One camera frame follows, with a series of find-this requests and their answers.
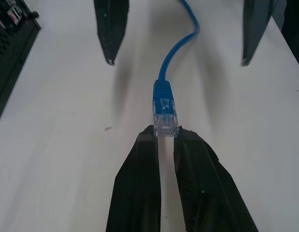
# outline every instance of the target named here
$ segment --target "ventilation grille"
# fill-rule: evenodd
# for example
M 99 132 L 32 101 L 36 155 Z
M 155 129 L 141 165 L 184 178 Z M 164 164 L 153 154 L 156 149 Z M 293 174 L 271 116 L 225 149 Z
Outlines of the ventilation grille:
M 0 62 L 5 57 L 10 46 L 10 37 L 6 31 L 0 29 Z

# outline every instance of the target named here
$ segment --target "table surface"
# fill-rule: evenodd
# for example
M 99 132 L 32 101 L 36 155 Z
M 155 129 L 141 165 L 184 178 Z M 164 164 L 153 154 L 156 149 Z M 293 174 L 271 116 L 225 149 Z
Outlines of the table surface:
M 241 67 L 241 0 L 190 0 L 198 38 L 167 79 L 179 123 L 215 150 L 259 231 L 299 231 L 299 65 L 271 19 Z M 105 231 L 114 178 L 152 123 L 152 86 L 192 31 L 175 0 L 131 0 L 116 66 L 92 0 L 39 1 L 42 31 L 0 120 L 0 232 Z M 183 232 L 172 139 L 159 141 L 162 231 Z

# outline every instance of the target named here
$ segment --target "cable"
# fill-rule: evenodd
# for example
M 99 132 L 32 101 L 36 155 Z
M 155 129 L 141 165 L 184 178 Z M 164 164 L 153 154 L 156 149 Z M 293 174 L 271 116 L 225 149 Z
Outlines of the cable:
M 155 81 L 153 90 L 153 115 L 154 115 L 154 134 L 158 136 L 174 136 L 177 137 L 179 132 L 178 117 L 175 109 L 174 98 L 172 94 L 171 85 L 165 79 L 167 68 L 176 54 L 176 52 L 192 40 L 199 33 L 199 23 L 186 2 L 180 0 L 186 8 L 189 16 L 191 17 L 195 31 L 183 39 L 181 39 L 168 53 L 160 68 L 158 80 Z
M 161 65 L 160 72 L 158 79 L 165 80 L 165 75 L 167 72 L 167 68 L 174 57 L 174 55 L 179 51 L 181 47 L 183 47 L 185 44 L 187 44 L 190 40 L 192 40 L 200 31 L 200 26 L 198 23 L 198 20 L 196 19 L 191 7 L 188 5 L 188 3 L 185 0 L 180 0 L 181 3 L 186 8 L 192 22 L 194 23 L 195 31 L 187 36 L 185 36 L 183 39 L 181 39 L 174 47 L 170 50 L 168 55 L 165 57 L 163 64 Z

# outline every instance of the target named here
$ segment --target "clear plastic connector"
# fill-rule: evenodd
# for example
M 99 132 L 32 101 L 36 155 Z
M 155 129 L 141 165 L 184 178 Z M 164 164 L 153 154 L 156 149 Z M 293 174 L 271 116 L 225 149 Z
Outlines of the clear plastic connector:
M 177 137 L 179 123 L 173 100 L 153 101 L 154 134 L 156 137 Z

